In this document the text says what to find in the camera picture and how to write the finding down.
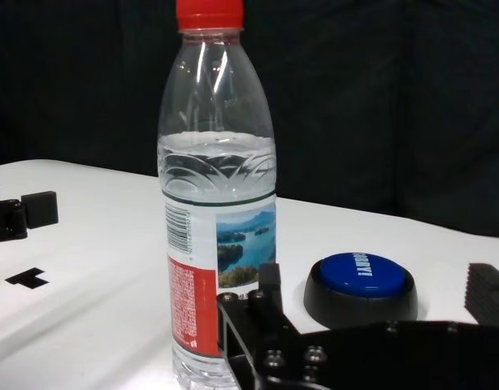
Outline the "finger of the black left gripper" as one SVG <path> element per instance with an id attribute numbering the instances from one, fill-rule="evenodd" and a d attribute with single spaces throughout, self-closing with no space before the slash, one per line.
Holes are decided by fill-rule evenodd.
<path id="1" fill-rule="evenodd" d="M 0 242 L 25 239 L 28 229 L 58 222 L 58 199 L 54 191 L 0 200 Z"/>

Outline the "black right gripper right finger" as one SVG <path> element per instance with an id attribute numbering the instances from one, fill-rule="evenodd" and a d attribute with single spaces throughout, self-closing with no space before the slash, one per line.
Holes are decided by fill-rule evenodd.
<path id="1" fill-rule="evenodd" d="M 479 325 L 499 325 L 499 270 L 486 263 L 470 263 L 464 307 Z"/>

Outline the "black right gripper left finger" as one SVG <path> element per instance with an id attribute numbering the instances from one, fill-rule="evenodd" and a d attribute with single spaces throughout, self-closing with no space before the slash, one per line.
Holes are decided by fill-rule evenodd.
<path id="1" fill-rule="evenodd" d="M 284 314 L 280 266 L 258 269 L 246 298 L 217 296 L 218 346 L 239 389 L 298 389 L 299 331 Z"/>

